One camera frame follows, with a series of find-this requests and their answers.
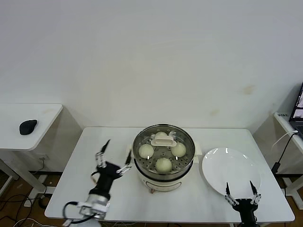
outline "robotic arm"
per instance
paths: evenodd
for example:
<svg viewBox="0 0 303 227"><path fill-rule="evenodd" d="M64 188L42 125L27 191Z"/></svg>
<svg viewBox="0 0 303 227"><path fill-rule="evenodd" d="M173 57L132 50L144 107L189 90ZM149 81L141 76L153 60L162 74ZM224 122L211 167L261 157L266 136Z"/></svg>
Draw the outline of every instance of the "robotic arm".
<svg viewBox="0 0 303 227"><path fill-rule="evenodd" d="M232 205L232 208L240 213L241 227L259 227L256 223L257 219L254 215L254 211L258 208L261 194L258 194L256 187L250 181L250 186L254 194L252 199L234 199L231 196L228 183L226 183L226 196L225 199Z"/></svg>
<svg viewBox="0 0 303 227"><path fill-rule="evenodd" d="M91 174L91 176L99 174L99 179L96 182L96 187L90 190L86 202L71 201L65 204L63 208L63 217L66 219L66 221L63 226L82 223L91 218L98 218L99 220L103 220L105 218L109 207L109 191L113 181L123 176L124 173L126 173L132 168L129 165L131 162L131 152L129 152L125 162L125 166L122 168L105 161L104 152L109 144L109 141L107 141L107 143L102 147L101 151L96 154L97 167L96 171ZM79 207L79 213L88 217L79 221L67 219L65 210L68 205L74 205Z"/></svg>

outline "white plate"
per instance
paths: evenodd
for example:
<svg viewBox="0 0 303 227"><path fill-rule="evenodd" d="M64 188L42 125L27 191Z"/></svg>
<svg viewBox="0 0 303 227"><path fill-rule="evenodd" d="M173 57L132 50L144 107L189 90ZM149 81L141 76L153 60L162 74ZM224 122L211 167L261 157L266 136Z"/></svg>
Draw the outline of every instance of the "white plate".
<svg viewBox="0 0 303 227"><path fill-rule="evenodd" d="M226 194L226 182L235 199L251 198L250 181L257 190L261 177L256 165L246 155L230 148L216 148L203 158L203 174L208 183L220 194Z"/></svg>

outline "power socket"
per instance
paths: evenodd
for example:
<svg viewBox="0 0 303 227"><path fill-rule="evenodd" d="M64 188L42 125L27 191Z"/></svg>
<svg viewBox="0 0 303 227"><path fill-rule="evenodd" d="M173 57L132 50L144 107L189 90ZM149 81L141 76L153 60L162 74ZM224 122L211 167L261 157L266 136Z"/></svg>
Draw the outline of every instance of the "power socket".
<svg viewBox="0 0 303 227"><path fill-rule="evenodd" d="M49 157L46 154L36 154L38 159L43 159L45 160L49 160Z"/></svg>

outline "computer mouse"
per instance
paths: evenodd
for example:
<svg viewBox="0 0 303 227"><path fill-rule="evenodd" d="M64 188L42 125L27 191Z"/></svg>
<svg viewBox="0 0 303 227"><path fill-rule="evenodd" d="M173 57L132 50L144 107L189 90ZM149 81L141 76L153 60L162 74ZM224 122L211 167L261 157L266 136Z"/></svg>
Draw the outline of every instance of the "computer mouse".
<svg viewBox="0 0 303 227"><path fill-rule="evenodd" d="M28 135L33 132L35 129L35 126L37 125L37 120L28 120L25 122L22 122L19 126L19 131L21 135Z"/></svg>

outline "floor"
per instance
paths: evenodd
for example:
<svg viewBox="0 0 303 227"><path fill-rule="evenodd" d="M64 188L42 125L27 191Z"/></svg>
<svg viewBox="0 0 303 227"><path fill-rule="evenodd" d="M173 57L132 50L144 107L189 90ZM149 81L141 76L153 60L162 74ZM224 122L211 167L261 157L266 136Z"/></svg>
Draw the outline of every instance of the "floor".
<svg viewBox="0 0 303 227"><path fill-rule="evenodd" d="M7 176L5 176L4 173L0 172L0 186L2 186L5 183L5 179ZM45 181L45 185L47 186L56 186L59 182L60 176L51 176L49 175ZM277 179L280 187L284 187L284 183L281 178ZM10 183L10 186L6 189L5 193L0 197L1 201L6 201L9 197L13 195L19 195L19 194L29 194L32 187L26 183L22 178L19 178L17 181L12 181ZM299 190L299 194L303 197L303 188ZM16 196L14 198L11 198L11 201L21 201L24 200L24 196ZM293 199L291 197L287 197L288 203L290 204L294 214L295 214L295 221L291 223L287 223L287 227L302 227L303 226L303 210L298 210L296 207L296 204L294 203ZM43 203L47 204L49 201L49 198L44 198ZM21 220L23 218L26 218L27 215L30 213L29 218L35 219L39 223L43 225L51 225L51 226L62 226L63 220L62 219L50 219L47 218L44 215L44 209L40 208L38 205L38 200L33 201L33 209L30 213L30 208L26 208L23 206L23 202L11 202L4 204L3 202L0 202L0 227L13 227L15 224L15 221L9 219L7 216L16 219ZM22 225L22 227L28 226L31 227L31 224L33 221L26 220ZM115 223L103 223L102 227L112 227ZM136 223L131 226L134 227L167 227L167 223ZM169 227L229 227L229 225L226 224L169 224ZM268 227L284 227L284 223L275 223L270 224Z"/></svg>

